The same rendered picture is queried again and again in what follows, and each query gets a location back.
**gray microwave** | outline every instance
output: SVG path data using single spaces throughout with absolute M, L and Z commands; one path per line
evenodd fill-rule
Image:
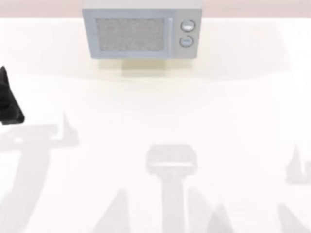
M 94 59 L 194 59 L 201 0 L 84 0 Z

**microwave window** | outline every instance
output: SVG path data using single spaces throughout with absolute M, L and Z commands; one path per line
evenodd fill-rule
M 163 18 L 96 19 L 101 51 L 164 51 Z

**pink wall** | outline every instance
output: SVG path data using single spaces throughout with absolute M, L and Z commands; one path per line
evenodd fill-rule
M 311 0 L 203 0 L 205 17 L 310 17 Z M 80 17 L 82 0 L 0 0 L 0 17 Z

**white table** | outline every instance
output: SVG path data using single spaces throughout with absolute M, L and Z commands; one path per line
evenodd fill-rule
M 311 231 L 311 185 L 287 172 L 295 145 L 311 160 L 310 28 L 204 20 L 194 61 L 97 61 L 81 19 L 0 20 L 0 64 L 27 118 L 1 127 L 13 131 L 0 136 L 3 232 L 161 233 L 161 182 L 146 171 L 154 144 L 196 152 L 183 183 L 191 211 L 172 210 L 185 208 L 187 233 L 285 233 L 284 220 Z M 55 144 L 63 112 L 77 145 L 72 132 Z M 60 131 L 50 141 L 47 124 Z

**black object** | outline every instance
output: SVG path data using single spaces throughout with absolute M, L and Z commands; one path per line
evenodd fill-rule
M 25 121 L 9 85 L 7 72 L 0 68 L 0 121 L 2 125 L 21 124 Z

